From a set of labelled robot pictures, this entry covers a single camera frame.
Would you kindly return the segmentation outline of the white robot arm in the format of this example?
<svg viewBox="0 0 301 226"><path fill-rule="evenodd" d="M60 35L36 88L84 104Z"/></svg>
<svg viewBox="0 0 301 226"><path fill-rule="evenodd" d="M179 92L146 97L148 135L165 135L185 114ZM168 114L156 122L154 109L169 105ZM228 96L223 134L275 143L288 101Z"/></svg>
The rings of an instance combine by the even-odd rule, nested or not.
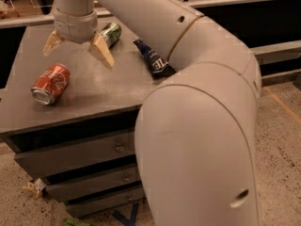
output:
<svg viewBox="0 0 301 226"><path fill-rule="evenodd" d="M254 153L261 72L252 52L178 0L55 0L58 36L91 39L95 2L176 70L147 96L135 124L156 226L260 226Z"/></svg>

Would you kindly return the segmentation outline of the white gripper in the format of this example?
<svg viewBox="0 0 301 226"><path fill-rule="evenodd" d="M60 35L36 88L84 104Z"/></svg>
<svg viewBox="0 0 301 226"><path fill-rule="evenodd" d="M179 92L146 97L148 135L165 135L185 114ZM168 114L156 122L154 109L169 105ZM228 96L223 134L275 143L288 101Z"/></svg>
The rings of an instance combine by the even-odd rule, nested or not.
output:
<svg viewBox="0 0 301 226"><path fill-rule="evenodd" d="M54 19L55 30L50 34L42 50L45 56L49 56L65 40L79 44L90 41L88 47L90 54L101 61L106 68L113 68L115 60L105 38L97 33L98 20L95 11L84 16L73 16L56 8Z"/></svg>

